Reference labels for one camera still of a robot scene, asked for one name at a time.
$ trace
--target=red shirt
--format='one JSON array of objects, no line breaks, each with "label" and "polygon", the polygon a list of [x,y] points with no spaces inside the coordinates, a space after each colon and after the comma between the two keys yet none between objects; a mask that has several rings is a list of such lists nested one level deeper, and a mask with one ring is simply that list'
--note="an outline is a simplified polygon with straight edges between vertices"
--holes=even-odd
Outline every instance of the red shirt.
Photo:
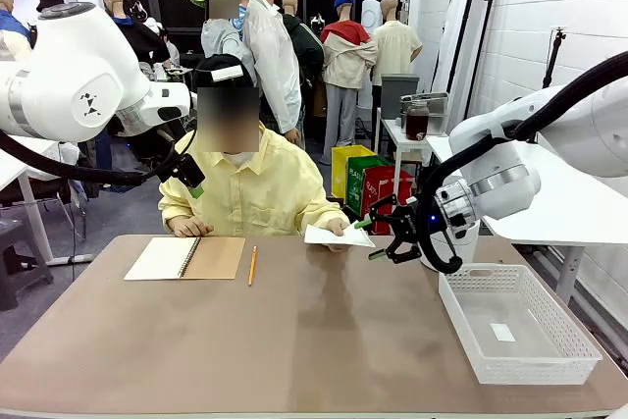
[{"label": "red shirt", "polygon": [[369,40],[369,33],[366,32],[364,26],[353,20],[345,20],[343,22],[335,22],[325,26],[321,33],[321,41],[325,42],[327,36],[331,33],[337,34],[339,37],[350,41],[359,46],[360,43],[366,43]]}]

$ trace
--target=orange pencil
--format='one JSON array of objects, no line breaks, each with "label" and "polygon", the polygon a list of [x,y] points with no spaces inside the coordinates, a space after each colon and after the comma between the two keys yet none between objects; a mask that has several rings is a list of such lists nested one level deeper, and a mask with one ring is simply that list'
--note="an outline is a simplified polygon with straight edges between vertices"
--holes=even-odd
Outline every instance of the orange pencil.
[{"label": "orange pencil", "polygon": [[255,277],[255,261],[257,260],[257,246],[253,246],[253,255],[251,255],[251,270],[248,273],[248,285],[253,285],[253,277]]}]

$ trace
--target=yellow bin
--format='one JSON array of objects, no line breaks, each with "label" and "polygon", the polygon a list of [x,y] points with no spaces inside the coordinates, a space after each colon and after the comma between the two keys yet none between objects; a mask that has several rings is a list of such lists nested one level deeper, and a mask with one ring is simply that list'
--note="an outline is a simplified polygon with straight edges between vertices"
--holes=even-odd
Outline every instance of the yellow bin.
[{"label": "yellow bin", "polygon": [[375,153],[362,145],[342,146],[332,149],[332,195],[344,198],[346,192],[346,160],[349,157],[374,156]]}]

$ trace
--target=mannequin hand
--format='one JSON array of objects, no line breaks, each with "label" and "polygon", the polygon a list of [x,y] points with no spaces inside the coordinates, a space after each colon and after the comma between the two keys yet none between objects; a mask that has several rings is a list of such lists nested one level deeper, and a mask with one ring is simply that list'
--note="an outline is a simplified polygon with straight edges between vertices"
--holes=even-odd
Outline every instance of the mannequin hand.
[{"label": "mannequin hand", "polygon": [[288,131],[287,133],[284,134],[284,136],[286,137],[288,141],[290,141],[292,144],[296,144],[297,146],[301,140],[301,136],[298,133],[298,130],[296,128],[293,128],[292,130]]},{"label": "mannequin hand", "polygon": [[[349,223],[343,218],[334,218],[329,221],[325,229],[331,231],[336,236],[342,236],[344,235],[344,228],[347,226],[349,226]],[[328,247],[332,252],[345,252],[348,248],[348,246],[344,244],[328,244]]]},{"label": "mannequin hand", "polygon": [[168,220],[168,226],[176,237],[207,236],[214,227],[206,225],[195,216],[176,216]]}]

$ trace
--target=open notebook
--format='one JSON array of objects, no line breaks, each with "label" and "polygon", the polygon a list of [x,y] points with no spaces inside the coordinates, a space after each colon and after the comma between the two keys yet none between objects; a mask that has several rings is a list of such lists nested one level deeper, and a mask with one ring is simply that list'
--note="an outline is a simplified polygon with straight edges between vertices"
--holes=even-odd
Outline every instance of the open notebook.
[{"label": "open notebook", "polygon": [[243,237],[154,237],[125,280],[232,280],[243,248]]}]

